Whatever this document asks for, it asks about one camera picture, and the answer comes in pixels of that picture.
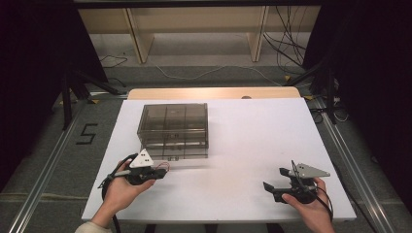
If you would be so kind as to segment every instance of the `wooden cabinet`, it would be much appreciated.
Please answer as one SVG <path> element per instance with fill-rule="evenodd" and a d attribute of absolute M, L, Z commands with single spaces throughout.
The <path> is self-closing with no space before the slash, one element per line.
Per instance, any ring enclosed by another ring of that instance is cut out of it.
<path fill-rule="evenodd" d="M 320 7 L 198 7 L 79 10 L 89 34 L 130 34 L 139 63 L 145 63 L 155 33 L 244 32 L 251 59 L 259 60 L 262 34 L 310 32 Z"/>

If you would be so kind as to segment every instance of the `black cable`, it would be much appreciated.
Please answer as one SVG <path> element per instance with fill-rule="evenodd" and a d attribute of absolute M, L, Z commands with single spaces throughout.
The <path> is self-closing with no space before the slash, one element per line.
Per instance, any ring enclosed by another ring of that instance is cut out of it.
<path fill-rule="evenodd" d="M 320 187 L 317 187 L 317 189 L 320 189 L 320 190 L 326 195 L 327 201 L 328 201 L 329 204 L 330 204 L 330 208 L 329 208 L 329 206 L 327 205 L 327 203 L 325 203 L 320 197 L 318 197 L 318 195 L 315 195 L 313 192 L 309 191 L 309 190 L 306 188 L 305 185 L 303 185 L 303 182 L 302 182 L 302 180 L 300 179 L 299 172 L 297 171 L 296 165 L 294 164 L 293 160 L 292 160 L 292 169 L 293 169 L 294 175 L 296 176 L 296 179 L 297 179 L 297 181 L 299 182 L 301 188 L 302 188 L 303 190 L 306 190 L 306 192 L 309 193 L 309 195 L 312 195 L 313 197 L 315 197 L 315 198 L 325 207 L 325 209 L 327 210 L 327 212 L 328 212 L 328 214 L 329 214 L 330 221 L 333 221 L 333 207 L 332 207 L 332 202 L 330 201 L 330 198 L 329 198 L 329 196 L 327 195 L 327 193 L 326 193 L 323 189 L 321 189 Z"/>
<path fill-rule="evenodd" d="M 342 110 L 344 107 L 334 107 L 334 110 Z M 309 109 L 311 113 L 326 113 L 328 108 L 319 108 L 319 109 Z"/>
<path fill-rule="evenodd" d="M 324 116 L 322 116 L 322 114 L 320 113 L 315 113 L 315 115 L 312 113 L 312 119 L 316 124 L 319 124 L 324 121 Z"/>
<path fill-rule="evenodd" d="M 287 54 L 285 54 L 283 51 L 279 50 L 278 48 L 276 48 L 267 38 L 266 36 L 263 34 L 264 39 L 266 39 L 267 43 L 272 47 L 272 49 L 274 49 L 275 51 L 277 51 L 278 53 L 282 54 L 283 56 L 285 56 L 287 59 L 289 59 L 291 62 L 293 62 L 294 64 L 296 64 L 299 67 L 302 67 L 302 65 L 300 65 L 297 61 L 295 61 L 293 58 L 291 58 L 290 56 L 288 56 Z"/>
<path fill-rule="evenodd" d="M 300 64 L 300 59 L 299 59 L 299 56 L 297 55 L 299 52 L 296 52 L 296 46 L 295 46 L 295 45 L 296 45 L 296 42 L 293 40 L 293 36 L 292 36 L 291 7 L 288 7 L 288 21 L 287 21 L 287 23 L 285 23 L 284 19 L 282 18 L 281 14 L 280 14 L 280 12 L 279 12 L 279 8 L 278 8 L 278 7 L 275 7 L 275 8 L 276 8 L 276 12 L 278 13 L 279 18 L 281 19 L 282 24 L 283 24 L 283 26 L 284 26 L 284 28 L 285 28 L 284 36 L 282 37 L 282 40 L 283 40 L 283 38 L 285 38 L 285 36 L 286 36 L 286 37 L 292 42 L 294 54 L 296 55 L 296 58 L 297 58 L 297 60 L 298 60 L 298 62 L 299 62 L 299 64 Z"/>
<path fill-rule="evenodd" d="M 105 59 L 108 58 L 108 57 L 113 57 L 113 58 L 115 58 L 115 59 L 122 59 L 122 61 L 121 61 L 120 63 L 117 63 L 116 65 L 113 65 L 113 66 L 105 66 L 105 67 L 103 67 L 103 68 L 114 68 L 114 67 L 117 67 L 117 66 L 119 66 L 119 65 L 121 65 L 122 63 L 124 63 L 124 62 L 127 61 L 127 58 L 126 58 L 126 57 L 123 57 L 123 56 L 106 55 L 105 57 L 103 57 L 103 58 L 100 59 L 100 62 L 102 62 L 103 60 L 105 60 Z"/>
<path fill-rule="evenodd" d="M 124 84 L 124 83 L 123 83 L 122 81 L 120 81 L 119 79 L 116 79 L 116 78 L 108 78 L 108 80 L 116 80 L 117 82 L 119 82 L 119 83 L 121 84 L 121 86 L 127 87 L 127 85 Z"/>
<path fill-rule="evenodd" d="M 372 229 L 374 233 L 377 233 L 375 227 L 373 226 L 372 222 L 367 218 L 366 214 L 364 213 L 363 209 L 361 208 L 360 204 L 356 201 L 355 197 L 352 195 L 352 193 L 349 191 L 348 187 L 346 184 L 343 182 L 343 177 L 340 169 L 337 167 L 337 165 L 332 161 L 332 165 L 336 171 L 337 177 L 339 178 L 339 181 L 342 183 L 342 187 L 345 190 L 345 192 L 348 194 L 348 196 L 352 199 L 352 201 L 355 203 L 355 205 L 358 207 L 358 210 L 360 213 L 363 215 L 364 219 L 366 220 L 367 224 L 369 227 Z"/>
<path fill-rule="evenodd" d="M 299 33 L 300 33 L 300 26 L 302 25 L 302 21 L 305 18 L 307 9 L 308 9 L 308 7 L 305 7 L 305 10 L 303 11 L 302 18 L 300 19 L 299 27 L 297 28 L 297 33 L 296 33 L 296 42 L 297 42 L 297 37 L 299 36 Z"/>
<path fill-rule="evenodd" d="M 288 43 L 288 42 L 284 42 L 284 41 L 280 41 L 280 40 L 276 40 L 275 38 L 271 37 L 269 34 L 267 34 L 267 32 L 264 33 L 268 38 L 270 38 L 270 40 L 277 42 L 277 43 L 281 43 L 284 45 L 288 45 L 288 46 L 296 46 L 298 48 L 300 48 L 301 50 L 306 50 L 305 47 L 298 45 L 298 44 L 292 44 L 292 43 Z"/>
<path fill-rule="evenodd" d="M 321 202 L 321 204 L 327 209 L 327 212 L 329 213 L 329 216 L 330 216 L 330 221 L 333 221 L 333 206 L 332 206 L 332 202 L 330 201 L 330 197 L 329 195 L 327 195 L 326 191 L 323 190 L 322 188 L 317 186 L 317 189 L 321 190 L 326 195 L 327 201 L 329 202 L 329 206 L 324 202 L 324 200 L 322 200 L 318 196 L 316 196 L 316 199 L 318 199 L 318 201 Z"/>
<path fill-rule="evenodd" d="M 134 154 L 130 154 L 128 157 L 126 157 L 124 160 L 122 160 L 118 166 L 116 166 L 115 170 L 113 170 L 113 172 L 111 174 L 109 174 L 107 176 L 107 178 L 102 182 L 101 185 L 99 185 L 99 188 L 102 187 L 102 199 L 104 200 L 106 193 L 107 193 L 107 189 L 109 188 L 109 184 L 112 182 L 112 180 L 115 178 L 115 174 L 118 171 L 118 169 L 120 168 L 121 165 L 123 165 L 128 159 L 134 159 L 137 156 L 136 153 Z M 115 225 L 116 228 L 116 232 L 117 233 L 121 233 L 120 230 L 120 224 L 118 221 L 118 218 L 116 217 L 116 215 L 112 216 L 112 220 L 113 220 L 113 224 Z"/>

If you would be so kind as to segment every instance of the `hand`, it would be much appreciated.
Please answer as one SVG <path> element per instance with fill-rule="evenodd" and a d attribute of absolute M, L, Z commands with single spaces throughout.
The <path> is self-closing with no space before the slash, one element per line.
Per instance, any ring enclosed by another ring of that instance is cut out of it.
<path fill-rule="evenodd" d="M 320 178 L 314 178 L 316 185 L 326 191 L 326 184 Z M 327 196 L 322 191 L 318 191 L 318 197 L 328 204 Z M 309 204 L 302 204 L 296 198 L 287 193 L 282 195 L 282 198 L 295 209 L 297 209 L 302 216 L 303 222 L 313 232 L 316 233 L 333 233 L 333 226 L 330 222 L 329 213 L 327 209 L 318 201 L 315 200 Z"/>
<path fill-rule="evenodd" d="M 122 164 L 118 172 L 123 171 L 128 163 L 130 162 Z M 128 207 L 140 193 L 149 189 L 154 183 L 155 180 L 149 180 L 140 185 L 132 185 L 124 177 L 114 178 L 109 184 L 103 204 L 91 222 L 106 228 L 118 211 Z"/>

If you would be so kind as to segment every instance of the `white table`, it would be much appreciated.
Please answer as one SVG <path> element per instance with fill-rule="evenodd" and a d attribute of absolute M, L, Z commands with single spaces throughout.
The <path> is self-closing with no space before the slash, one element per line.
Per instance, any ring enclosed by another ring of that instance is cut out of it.
<path fill-rule="evenodd" d="M 120 220 L 144 223 L 284 222 L 300 220 L 276 203 L 262 182 L 290 187 L 279 168 L 291 160 L 331 173 L 324 178 L 334 220 L 356 218 L 319 132 L 301 98 L 125 100 L 82 219 L 101 204 L 97 189 L 118 162 L 140 149 L 137 128 L 145 104 L 207 103 L 209 157 L 169 162 L 171 171 L 125 210 Z"/>

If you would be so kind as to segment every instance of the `tripod leg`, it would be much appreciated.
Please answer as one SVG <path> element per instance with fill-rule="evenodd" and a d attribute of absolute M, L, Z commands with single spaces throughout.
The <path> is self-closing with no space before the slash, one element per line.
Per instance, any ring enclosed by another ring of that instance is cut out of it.
<path fill-rule="evenodd" d="M 88 74 L 79 71 L 79 70 L 73 70 L 73 73 L 76 74 L 77 76 L 81 77 L 83 80 L 91 82 L 92 84 L 96 85 L 97 87 L 100 87 L 104 90 L 109 91 L 109 93 L 114 94 L 114 95 L 123 95 L 126 94 L 126 91 L 118 91 L 115 88 L 112 88 L 109 85 L 106 85 L 102 82 L 97 81 L 96 79 L 94 79 L 93 77 L 89 76 Z"/>
<path fill-rule="evenodd" d="M 313 76 L 314 74 L 316 74 L 317 72 L 320 71 L 320 69 L 322 68 L 322 62 L 318 63 L 317 65 L 315 65 L 314 67 L 312 67 L 311 69 L 309 69 L 308 71 L 306 71 L 304 74 L 296 77 L 295 79 L 291 80 L 290 82 L 286 83 L 285 86 L 294 86 L 302 81 L 305 81 L 307 78 Z"/>
<path fill-rule="evenodd" d="M 327 116 L 333 124 L 336 124 L 336 119 L 334 117 L 334 72 L 329 69 L 328 81 L 327 81 Z"/>
<path fill-rule="evenodd" d="M 67 80 L 68 74 L 64 73 L 61 79 L 61 96 L 63 98 L 63 110 L 64 110 L 64 125 L 63 130 L 67 128 L 70 121 L 72 120 L 72 103 L 70 100 L 70 87 Z"/>
<path fill-rule="evenodd" d="M 155 224 L 147 224 L 145 233 L 155 233 Z"/>
<path fill-rule="evenodd" d="M 282 226 L 277 223 L 266 223 L 267 233 L 284 233 Z"/>
<path fill-rule="evenodd" d="M 206 233 L 216 233 L 218 231 L 217 224 L 205 224 Z"/>

